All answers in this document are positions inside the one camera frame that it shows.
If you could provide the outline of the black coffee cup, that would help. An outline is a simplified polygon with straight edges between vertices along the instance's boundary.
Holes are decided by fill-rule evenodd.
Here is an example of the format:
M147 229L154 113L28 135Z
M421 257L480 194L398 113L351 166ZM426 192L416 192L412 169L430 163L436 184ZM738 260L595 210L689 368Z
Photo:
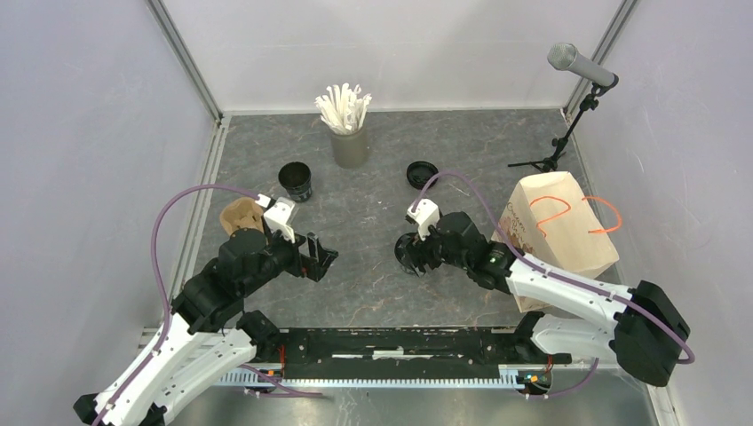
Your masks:
M420 277L425 274L425 269L412 256L413 243L416 236L417 233L402 234L396 240L393 252L402 271Z

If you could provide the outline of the brown cardboard cup carrier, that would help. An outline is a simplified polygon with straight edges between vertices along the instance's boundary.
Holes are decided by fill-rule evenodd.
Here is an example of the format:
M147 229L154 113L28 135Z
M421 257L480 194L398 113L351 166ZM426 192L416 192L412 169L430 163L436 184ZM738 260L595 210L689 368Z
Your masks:
M241 197L226 205L219 215L219 222L227 235L241 229L264 231L264 211L250 197Z

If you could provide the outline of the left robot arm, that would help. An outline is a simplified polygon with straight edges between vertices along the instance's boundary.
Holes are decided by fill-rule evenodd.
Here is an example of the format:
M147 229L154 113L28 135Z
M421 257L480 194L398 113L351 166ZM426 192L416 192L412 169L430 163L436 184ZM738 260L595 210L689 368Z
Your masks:
M171 302L169 317L129 368L74 411L87 425L165 425L226 372L278 354L281 333L246 297L283 273L317 282L338 253L308 233L232 233Z

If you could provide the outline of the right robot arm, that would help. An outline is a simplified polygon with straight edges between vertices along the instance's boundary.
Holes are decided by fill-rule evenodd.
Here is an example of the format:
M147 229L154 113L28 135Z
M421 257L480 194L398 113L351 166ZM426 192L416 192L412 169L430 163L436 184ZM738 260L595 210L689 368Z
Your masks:
M417 230L402 235L395 256L420 276L444 264L465 272L488 290L533 298L570 313L561 319L538 312L531 328L512 339L515 355L535 362L544 354L613 359L629 375L665 387L683 358L690 327L662 288L642 280L635 287L585 279L543 260L489 241L464 212L409 209Z

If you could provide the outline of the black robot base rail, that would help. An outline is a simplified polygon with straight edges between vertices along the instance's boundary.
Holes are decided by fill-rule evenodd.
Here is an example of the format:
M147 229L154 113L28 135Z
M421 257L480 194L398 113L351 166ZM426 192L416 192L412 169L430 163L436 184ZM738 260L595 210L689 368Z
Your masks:
M292 327L250 363L262 370L277 364L291 382L471 385L501 382L502 366L536 370L571 361L545 354L513 327Z

